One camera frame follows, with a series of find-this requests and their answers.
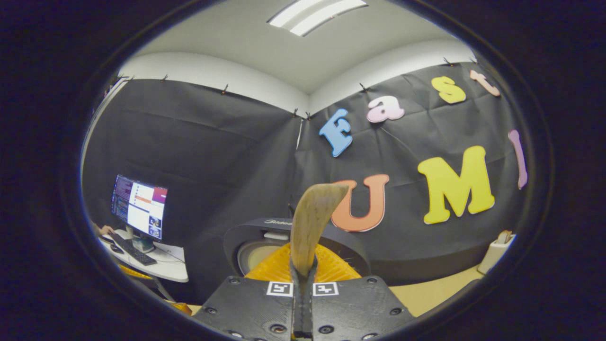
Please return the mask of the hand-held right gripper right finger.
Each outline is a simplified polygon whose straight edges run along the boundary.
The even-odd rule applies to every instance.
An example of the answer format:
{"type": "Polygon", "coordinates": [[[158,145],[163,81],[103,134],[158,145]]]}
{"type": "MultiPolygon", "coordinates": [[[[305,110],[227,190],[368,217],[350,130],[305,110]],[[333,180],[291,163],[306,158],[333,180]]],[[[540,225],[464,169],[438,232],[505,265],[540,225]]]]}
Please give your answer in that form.
{"type": "Polygon", "coordinates": [[[363,277],[322,245],[303,289],[303,337],[377,340],[415,317],[378,276],[363,277]]]}

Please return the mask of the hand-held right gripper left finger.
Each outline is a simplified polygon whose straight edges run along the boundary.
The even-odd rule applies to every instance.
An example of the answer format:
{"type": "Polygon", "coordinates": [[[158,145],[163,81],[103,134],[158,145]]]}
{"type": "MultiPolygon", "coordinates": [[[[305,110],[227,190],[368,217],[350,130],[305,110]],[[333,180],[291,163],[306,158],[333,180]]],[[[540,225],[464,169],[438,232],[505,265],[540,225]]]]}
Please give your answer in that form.
{"type": "Polygon", "coordinates": [[[291,341],[303,335],[300,286],[291,272],[288,243],[245,277],[227,277],[193,319],[246,340],[291,341]]]}

